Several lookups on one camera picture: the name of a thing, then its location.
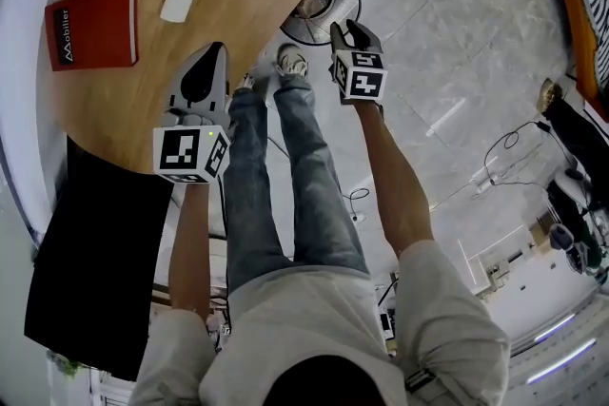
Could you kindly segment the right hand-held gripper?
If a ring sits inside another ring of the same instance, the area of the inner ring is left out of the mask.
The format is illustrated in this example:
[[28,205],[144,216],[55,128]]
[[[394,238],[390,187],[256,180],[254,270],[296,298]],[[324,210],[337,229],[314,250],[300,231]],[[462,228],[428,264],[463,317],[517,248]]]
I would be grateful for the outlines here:
[[[381,40],[357,21],[348,19],[346,25],[354,47],[347,43],[338,23],[333,22],[330,26],[332,80],[338,85],[344,103],[357,100],[378,103],[383,97],[388,76]],[[337,52],[354,49],[368,52]]]

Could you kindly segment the person's left forearm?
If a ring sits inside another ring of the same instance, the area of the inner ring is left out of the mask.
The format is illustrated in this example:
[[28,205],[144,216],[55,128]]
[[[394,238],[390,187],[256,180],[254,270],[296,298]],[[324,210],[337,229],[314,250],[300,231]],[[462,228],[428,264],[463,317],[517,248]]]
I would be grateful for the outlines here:
[[203,322],[210,309],[208,203],[207,184],[187,186],[168,270],[171,307],[193,312]]

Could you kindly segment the person's light grey shirt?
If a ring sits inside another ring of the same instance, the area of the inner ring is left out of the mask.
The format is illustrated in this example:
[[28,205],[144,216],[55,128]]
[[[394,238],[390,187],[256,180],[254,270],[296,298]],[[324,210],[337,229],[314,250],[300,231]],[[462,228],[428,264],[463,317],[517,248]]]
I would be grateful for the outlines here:
[[281,375],[310,368],[281,396],[314,405],[370,385],[382,406],[501,406],[510,344],[432,241],[399,259],[397,354],[385,342],[372,280],[326,267],[275,271],[230,296],[232,331],[216,350],[202,319],[161,314],[150,327],[129,406],[263,406]]

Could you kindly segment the person's blue jeans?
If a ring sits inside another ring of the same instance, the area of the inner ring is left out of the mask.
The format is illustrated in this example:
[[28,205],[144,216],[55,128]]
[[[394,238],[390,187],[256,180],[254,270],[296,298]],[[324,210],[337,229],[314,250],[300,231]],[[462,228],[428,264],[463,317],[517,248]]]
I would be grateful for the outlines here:
[[285,256],[272,216],[265,99],[250,87],[240,87],[229,107],[235,129],[224,173],[229,292],[271,272],[307,267],[368,276],[360,239],[314,115],[310,84],[300,75],[287,75],[274,100],[291,168],[294,257]]

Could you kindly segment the black mesh waste bin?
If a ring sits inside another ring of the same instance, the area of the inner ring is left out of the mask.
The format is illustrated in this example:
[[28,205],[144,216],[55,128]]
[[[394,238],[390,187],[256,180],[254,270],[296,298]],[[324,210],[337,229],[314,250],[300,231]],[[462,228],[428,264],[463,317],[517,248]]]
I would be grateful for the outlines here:
[[347,34],[346,21],[348,19],[359,20],[362,0],[329,0],[324,12],[310,19],[294,17],[294,9],[281,25],[283,34],[305,46],[327,46],[330,44],[331,24],[338,23],[343,33]]

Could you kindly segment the person's right shoe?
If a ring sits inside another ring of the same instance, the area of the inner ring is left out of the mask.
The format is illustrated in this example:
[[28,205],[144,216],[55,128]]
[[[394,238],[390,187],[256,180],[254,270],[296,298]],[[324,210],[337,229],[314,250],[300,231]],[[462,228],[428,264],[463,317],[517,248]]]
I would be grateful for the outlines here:
[[277,51],[276,68],[282,76],[308,74],[308,62],[302,50],[294,44],[282,44]]

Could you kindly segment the white artificial flowers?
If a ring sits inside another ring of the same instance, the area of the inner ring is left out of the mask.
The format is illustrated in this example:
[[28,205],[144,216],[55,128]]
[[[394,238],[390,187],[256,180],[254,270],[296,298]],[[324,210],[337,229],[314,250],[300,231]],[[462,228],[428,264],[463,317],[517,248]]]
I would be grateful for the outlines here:
[[74,397],[89,397],[89,371],[50,349],[46,350],[47,379],[51,398],[57,403],[68,403]]

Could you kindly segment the person's right forearm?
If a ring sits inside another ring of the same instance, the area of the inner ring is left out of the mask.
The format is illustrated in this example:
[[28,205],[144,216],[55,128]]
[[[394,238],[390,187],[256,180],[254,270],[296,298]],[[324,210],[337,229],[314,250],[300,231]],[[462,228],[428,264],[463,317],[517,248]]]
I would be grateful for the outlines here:
[[384,236],[400,256],[413,244],[434,239],[428,200],[380,109],[371,102],[356,102],[354,108],[363,130]]

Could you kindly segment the red hardcover book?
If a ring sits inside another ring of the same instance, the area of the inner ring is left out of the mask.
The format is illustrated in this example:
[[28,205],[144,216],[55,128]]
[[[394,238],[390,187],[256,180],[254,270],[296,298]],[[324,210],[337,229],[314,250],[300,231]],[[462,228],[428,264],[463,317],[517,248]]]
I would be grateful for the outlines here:
[[54,72],[138,61],[137,0],[60,0],[45,7],[45,27]]

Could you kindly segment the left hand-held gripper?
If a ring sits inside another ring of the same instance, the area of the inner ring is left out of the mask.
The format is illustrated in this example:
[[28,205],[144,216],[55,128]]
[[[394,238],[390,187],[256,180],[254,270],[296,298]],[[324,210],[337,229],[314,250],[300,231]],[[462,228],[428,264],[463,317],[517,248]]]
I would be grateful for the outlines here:
[[[215,41],[198,49],[175,73],[168,104],[202,102],[209,112],[221,110],[228,69],[224,43]],[[202,115],[170,108],[152,137],[154,173],[174,184],[211,184],[227,167],[230,140],[225,128]]]

